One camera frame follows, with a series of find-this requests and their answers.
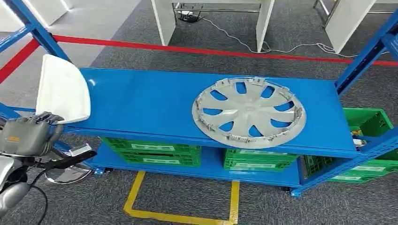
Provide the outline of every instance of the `blue metal shelf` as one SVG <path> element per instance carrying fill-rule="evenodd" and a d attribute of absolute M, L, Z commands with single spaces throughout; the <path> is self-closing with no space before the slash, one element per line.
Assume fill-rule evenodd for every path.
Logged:
<path fill-rule="evenodd" d="M 201 166 L 175 166 L 175 165 L 146 165 L 126 163 L 107 145 L 102 144 L 98 149 L 98 155 L 89 160 L 91 166 L 110 167 L 122 170 L 144 170 L 155 173 L 166 173 L 201 177 L 219 180 L 239 180 L 285 187 L 300 187 L 299 159 L 293 162 L 283 172 L 264 171 L 228 171 L 224 170 L 222 149 L 203 147 Z"/>
<path fill-rule="evenodd" d="M 25 28 L 0 40 L 0 52 L 31 32 L 50 54 L 69 60 L 22 0 L 4 1 L 25 24 Z M 397 25 L 398 10 L 336 81 L 267 78 L 289 87 L 297 95 L 307 114 L 306 126 L 296 138 L 267 150 L 341 158 L 308 179 L 302 179 L 298 160 L 282 172 L 232 172 L 223 169 L 221 151 L 215 147 L 226 146 L 208 138 L 195 126 L 191 117 L 191 106 L 204 88 L 220 79 L 237 77 L 235 75 L 82 68 L 81 72 L 90 89 L 92 115 L 86 121 L 69 124 L 65 127 L 65 132 L 208 146 L 203 148 L 203 165 L 193 168 L 127 164 L 110 148 L 101 145 L 98 156 L 87 162 L 98 172 L 105 167 L 111 167 L 240 180 L 288 186 L 291 187 L 292 196 L 300 196 L 303 191 L 398 147 L 398 128 L 394 128 L 356 150 L 339 101 L 339 96 L 344 94 L 386 49 L 398 59 Z M 0 116 L 18 117 L 19 114 L 14 110 L 34 111 L 7 107 L 0 103 Z M 56 146 L 60 149 L 68 148 L 62 143 L 57 143 Z"/>
<path fill-rule="evenodd" d="M 108 137 L 112 131 L 114 137 L 226 147 L 197 128 L 191 108 L 205 87 L 239 76 L 94 68 L 82 68 L 81 72 L 89 86 L 93 113 L 85 121 L 69 124 L 66 132 L 91 135 L 102 130 Z M 334 81 L 267 80 L 290 88 L 307 113 L 306 125 L 296 138 L 268 151 L 346 158 L 360 154 L 353 145 Z M 314 138 L 320 132 L 327 135 Z"/>

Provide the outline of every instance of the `cable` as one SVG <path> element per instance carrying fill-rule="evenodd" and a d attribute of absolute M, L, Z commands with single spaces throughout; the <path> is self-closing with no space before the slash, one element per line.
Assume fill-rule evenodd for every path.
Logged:
<path fill-rule="evenodd" d="M 44 220 L 44 218 L 46 217 L 46 214 L 47 214 L 48 198 L 47 198 L 47 195 L 45 194 L 45 192 L 42 189 L 40 189 L 39 187 L 31 185 L 31 188 L 36 189 L 37 191 L 39 191 L 44 196 L 44 200 L 46 202 L 46 204 L 44 206 L 43 214 L 41 215 L 40 220 L 38 221 L 38 225 L 40 225 L 43 222 L 43 220 Z"/>
<path fill-rule="evenodd" d="M 256 51 L 253 51 L 247 44 L 243 43 L 239 38 L 231 36 L 226 30 L 221 29 L 219 26 L 215 25 L 213 23 L 213 21 L 208 20 L 208 19 L 206 19 L 204 17 L 202 17 L 201 19 L 210 22 L 217 29 L 223 31 L 228 37 L 237 40 L 241 45 L 246 46 L 247 49 L 249 49 L 249 51 L 252 52 L 252 53 L 269 53 L 269 52 L 291 53 L 291 52 L 293 52 L 294 50 L 296 50 L 297 48 L 299 48 L 301 46 L 318 46 L 322 51 L 324 51 L 326 53 L 329 53 L 329 54 L 334 54 L 334 55 L 338 55 L 338 56 L 345 57 L 345 58 L 353 58 L 353 57 L 357 57 L 358 56 L 358 55 L 347 56 L 347 55 L 343 55 L 343 54 L 338 54 L 338 53 L 334 52 L 334 49 L 332 47 L 329 47 L 329 46 L 327 46 L 327 45 L 325 45 L 323 43 L 301 44 L 301 45 L 295 46 L 294 48 L 292 48 L 292 49 L 290 49 L 288 51 L 282 51 L 282 50 L 277 50 L 277 49 L 271 49 L 271 47 L 268 45 L 268 43 L 266 41 L 264 41 L 264 44 L 267 46 L 268 49 L 261 48 L 262 50 L 264 50 L 264 52 L 256 52 Z"/>
<path fill-rule="evenodd" d="M 36 184 L 36 182 L 39 180 L 39 178 L 40 178 L 41 176 L 43 176 L 43 174 L 44 174 L 45 172 L 47 172 L 47 171 L 48 171 L 48 169 L 45 169 L 45 170 L 41 171 L 41 172 L 36 176 L 36 178 L 33 180 L 33 182 L 30 184 L 30 186 L 31 186 L 31 187 L 34 186 L 34 185 Z"/>

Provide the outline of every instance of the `white cable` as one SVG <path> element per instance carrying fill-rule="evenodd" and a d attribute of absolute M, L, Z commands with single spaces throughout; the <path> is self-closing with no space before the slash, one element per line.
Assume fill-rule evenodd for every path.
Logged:
<path fill-rule="evenodd" d="M 299 48 L 299 47 L 301 47 L 301 46 L 318 46 L 322 51 L 324 51 L 324 52 L 326 52 L 326 53 L 329 53 L 329 54 L 334 54 L 334 55 L 338 55 L 338 56 L 345 57 L 345 58 L 353 58 L 353 57 L 357 57 L 357 56 L 358 56 L 358 55 L 350 55 L 350 56 L 347 56 L 347 55 L 342 55 L 342 54 L 335 53 L 335 52 L 334 52 L 334 49 L 333 49 L 332 47 L 329 47 L 329 46 L 327 46 L 327 45 L 325 45 L 325 44 L 323 44 L 323 43 L 301 44 L 301 45 L 298 45 L 298 46 L 296 46 L 296 47 L 294 47 L 294 48 L 292 48 L 292 49 L 290 49 L 290 50 L 288 50 L 288 51 L 282 51 L 282 50 L 277 50 L 277 49 L 271 49 L 271 47 L 268 45 L 268 43 L 267 43 L 266 41 L 264 41 L 264 43 L 265 43 L 265 45 L 267 46 L 268 49 L 261 48 L 262 50 L 264 50 L 263 52 L 256 52 L 256 51 L 253 51 L 248 45 L 246 45 L 245 43 L 243 43 L 239 38 L 234 37 L 234 36 L 231 36 L 226 30 L 221 29 L 219 26 L 215 25 L 215 24 L 213 23 L 213 21 L 208 20 L 208 19 L 206 19 L 206 18 L 204 18 L 204 17 L 202 17 L 201 19 L 210 22 L 210 23 L 211 23 L 213 26 L 215 26 L 217 29 L 223 31 L 228 37 L 237 40 L 240 44 L 246 46 L 247 49 L 249 49 L 249 51 L 251 51 L 252 53 L 269 53 L 269 52 L 291 53 L 291 52 L 293 52 L 294 50 L 296 50 L 297 48 Z"/>

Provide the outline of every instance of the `white table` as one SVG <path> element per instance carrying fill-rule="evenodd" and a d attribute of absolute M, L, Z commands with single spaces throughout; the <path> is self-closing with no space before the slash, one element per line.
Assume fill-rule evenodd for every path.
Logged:
<path fill-rule="evenodd" d="M 325 30 L 336 53 L 340 53 L 351 35 L 376 3 L 398 0 L 336 0 Z"/>
<path fill-rule="evenodd" d="M 158 25 L 162 45 L 168 45 L 174 29 L 176 28 L 176 17 L 172 3 L 177 0 L 151 0 L 153 11 Z M 181 0 L 183 3 L 242 3 L 242 4 L 261 4 L 259 18 L 256 26 L 257 51 L 261 52 L 261 47 L 267 32 L 269 18 L 275 0 Z"/>

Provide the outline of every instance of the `lower shelf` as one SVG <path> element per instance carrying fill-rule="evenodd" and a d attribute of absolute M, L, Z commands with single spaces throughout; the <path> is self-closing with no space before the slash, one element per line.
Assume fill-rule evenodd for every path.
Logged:
<path fill-rule="evenodd" d="M 173 166 L 173 165 L 145 165 L 125 162 L 107 145 L 102 144 L 98 149 L 98 155 L 87 161 L 91 166 L 108 167 L 122 170 L 147 171 L 200 177 L 217 180 L 238 180 L 242 182 L 269 184 L 285 187 L 300 187 L 301 165 L 299 158 L 282 172 L 264 171 L 228 171 L 224 170 L 223 151 L 219 148 L 203 147 L 201 166 Z"/>

